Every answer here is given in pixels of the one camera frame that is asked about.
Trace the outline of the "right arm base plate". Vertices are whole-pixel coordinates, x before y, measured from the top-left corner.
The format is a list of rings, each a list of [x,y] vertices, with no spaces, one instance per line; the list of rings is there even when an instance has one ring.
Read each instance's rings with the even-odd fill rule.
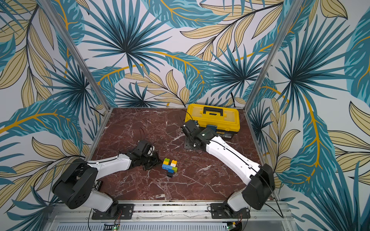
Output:
[[[210,213],[212,219],[244,219],[250,218],[250,211],[248,208],[243,208],[239,211],[234,211],[231,207],[229,207],[225,203],[211,203],[210,204]]]

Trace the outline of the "blue 2x4 lego brick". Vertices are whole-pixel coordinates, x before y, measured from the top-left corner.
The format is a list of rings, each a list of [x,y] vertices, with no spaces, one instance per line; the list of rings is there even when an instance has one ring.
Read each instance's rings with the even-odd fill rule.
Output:
[[[171,165],[167,165],[167,164],[162,164],[162,168],[166,171],[168,171],[169,173],[175,173],[173,167]]]

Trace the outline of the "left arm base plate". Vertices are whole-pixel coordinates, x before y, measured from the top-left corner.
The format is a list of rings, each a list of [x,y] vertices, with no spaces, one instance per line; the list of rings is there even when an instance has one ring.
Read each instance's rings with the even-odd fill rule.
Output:
[[[132,219],[134,204],[113,204],[106,212],[93,210],[92,220],[130,220]]]

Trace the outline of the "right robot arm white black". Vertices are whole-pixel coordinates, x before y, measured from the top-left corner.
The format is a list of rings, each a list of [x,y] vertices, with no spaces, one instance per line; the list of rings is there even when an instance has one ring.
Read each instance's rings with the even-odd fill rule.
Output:
[[[195,149],[207,152],[229,167],[246,185],[233,193],[223,203],[228,216],[252,207],[260,210],[275,190],[273,169],[260,165],[227,144],[221,136],[209,128],[202,128],[194,120],[187,121],[181,130]]]

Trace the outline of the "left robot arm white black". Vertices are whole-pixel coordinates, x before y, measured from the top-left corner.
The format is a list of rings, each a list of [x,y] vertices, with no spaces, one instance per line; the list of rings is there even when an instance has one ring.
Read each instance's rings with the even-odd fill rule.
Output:
[[[96,161],[76,159],[52,186],[52,192],[68,208],[81,206],[102,212],[112,218],[118,213],[118,202],[106,193],[94,188],[96,181],[116,172],[143,167],[148,171],[161,160],[155,147],[146,140],[125,154]]]

